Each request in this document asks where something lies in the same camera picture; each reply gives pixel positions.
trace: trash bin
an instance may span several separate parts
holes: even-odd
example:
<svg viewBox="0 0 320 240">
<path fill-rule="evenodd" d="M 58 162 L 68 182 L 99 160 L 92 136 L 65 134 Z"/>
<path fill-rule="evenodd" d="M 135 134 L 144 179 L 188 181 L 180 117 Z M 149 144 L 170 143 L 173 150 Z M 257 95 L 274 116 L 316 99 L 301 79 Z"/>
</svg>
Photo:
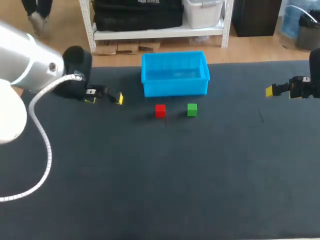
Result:
<svg viewBox="0 0 320 240">
<path fill-rule="evenodd" d="M 313 21 L 307 14 L 302 14 L 299 19 L 299 33 L 296 46 L 299 49 L 312 51 L 320 48 L 320 10 L 307 11 L 314 19 Z"/>
</svg>

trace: white shelf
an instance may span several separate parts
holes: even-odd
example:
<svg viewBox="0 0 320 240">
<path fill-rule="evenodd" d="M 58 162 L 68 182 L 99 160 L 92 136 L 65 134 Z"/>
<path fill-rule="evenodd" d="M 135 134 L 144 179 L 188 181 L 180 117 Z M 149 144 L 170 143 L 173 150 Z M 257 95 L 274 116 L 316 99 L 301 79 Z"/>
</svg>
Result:
<svg viewBox="0 0 320 240">
<path fill-rule="evenodd" d="M 224 20 L 221 17 L 219 24 L 214 27 L 192 29 L 186 20 L 182 26 L 157 30 L 143 31 L 96 31 L 93 24 L 94 40 L 119 40 L 119 39 L 156 39 L 156 38 L 178 38 L 195 36 L 222 35 L 224 32 Z"/>
<path fill-rule="evenodd" d="M 90 1 L 91 0 L 79 0 L 91 52 L 96 51 L 96 40 L 154 39 L 222 35 L 221 47 L 226 48 L 228 46 L 234 0 L 225 0 L 224 7 L 222 8 L 223 17 L 220 18 L 219 24 L 214 27 L 192 29 L 187 21 L 183 20 L 182 26 L 179 27 L 122 32 L 96 31 L 96 25 L 91 23 Z"/>
</svg>

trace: black bag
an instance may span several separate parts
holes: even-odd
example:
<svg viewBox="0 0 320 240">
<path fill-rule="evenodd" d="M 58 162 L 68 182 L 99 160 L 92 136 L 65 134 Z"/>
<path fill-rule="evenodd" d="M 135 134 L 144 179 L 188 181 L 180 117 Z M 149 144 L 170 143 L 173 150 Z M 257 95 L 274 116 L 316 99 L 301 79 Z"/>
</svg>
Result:
<svg viewBox="0 0 320 240">
<path fill-rule="evenodd" d="M 179 10 L 182 7 L 181 0 L 94 0 L 97 8 L 122 8 L 133 10 L 134 8 L 149 10 Z"/>
<path fill-rule="evenodd" d="M 307 11 L 318 22 L 313 21 L 307 14 L 303 13 L 299 19 L 299 26 L 306 27 L 308 29 L 314 29 L 320 27 L 320 10 L 312 9 Z"/>
<path fill-rule="evenodd" d="M 98 31 L 166 29 L 183 23 L 181 0 L 94 0 L 93 8 Z"/>
</svg>

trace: white cable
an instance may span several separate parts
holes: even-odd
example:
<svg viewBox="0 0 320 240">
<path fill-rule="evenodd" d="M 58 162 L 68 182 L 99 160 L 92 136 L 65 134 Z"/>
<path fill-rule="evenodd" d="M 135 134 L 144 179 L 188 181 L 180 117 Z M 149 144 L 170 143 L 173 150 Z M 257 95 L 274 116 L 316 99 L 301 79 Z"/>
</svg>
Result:
<svg viewBox="0 0 320 240">
<path fill-rule="evenodd" d="M 45 168 L 45 172 L 42 176 L 42 178 L 40 179 L 40 181 L 32 188 L 30 188 L 29 190 L 20 193 L 20 194 L 16 194 L 16 195 L 12 195 L 12 196 L 5 196 L 5 197 L 0 197 L 0 202 L 8 202 L 8 201 L 12 201 L 12 200 L 16 200 L 16 199 L 21 199 L 23 197 L 26 197 L 32 193 L 34 193 L 36 190 L 38 190 L 46 181 L 49 172 L 51 170 L 51 165 L 52 165 L 52 150 L 51 150 L 51 145 L 50 145 L 50 141 L 49 138 L 44 130 L 44 128 L 42 127 L 41 123 L 39 122 L 38 118 L 36 117 L 35 114 L 35 105 L 38 102 L 38 100 L 45 95 L 47 92 L 51 91 L 52 89 L 54 89 L 56 86 L 58 86 L 59 84 L 66 82 L 66 81 L 70 81 L 70 80 L 74 80 L 74 81 L 81 81 L 82 77 L 80 75 L 76 75 L 76 74 L 71 74 L 71 75 L 65 75 L 61 78 L 59 78 L 58 80 L 54 81 L 53 83 L 49 84 L 48 86 L 46 86 L 43 90 L 41 90 L 30 102 L 29 105 L 29 115 L 31 116 L 32 120 L 35 123 L 35 126 L 38 128 L 45 146 L 46 146 L 46 151 L 47 151 L 47 164 L 46 164 L 46 168 Z"/>
<path fill-rule="evenodd" d="M 302 12 L 304 12 L 305 14 L 307 14 L 316 24 L 318 23 L 317 20 L 316 20 L 313 16 L 311 16 L 307 11 L 303 10 L 302 8 L 300 8 L 300 7 L 298 7 L 298 6 L 295 6 L 295 5 L 288 5 L 288 6 L 286 6 L 285 8 L 287 8 L 287 7 L 293 7 L 293 8 L 296 8 L 296 9 L 301 10 Z"/>
</svg>

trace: dark table mat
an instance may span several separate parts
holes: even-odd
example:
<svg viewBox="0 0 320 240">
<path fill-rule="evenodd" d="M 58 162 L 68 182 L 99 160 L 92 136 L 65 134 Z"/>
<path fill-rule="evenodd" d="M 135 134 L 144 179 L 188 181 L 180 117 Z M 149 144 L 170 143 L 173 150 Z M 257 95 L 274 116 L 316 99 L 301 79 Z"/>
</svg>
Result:
<svg viewBox="0 0 320 240">
<path fill-rule="evenodd" d="M 144 98 L 139 67 L 104 67 L 91 79 L 121 89 L 123 106 L 43 97 L 52 170 L 32 195 L 0 204 L 1 239 L 320 237 L 320 101 L 265 97 L 272 83 L 308 76 L 308 62 L 209 68 L 207 96 Z M 0 146 L 1 195 L 35 185 L 46 163 L 29 118 Z"/>
</svg>

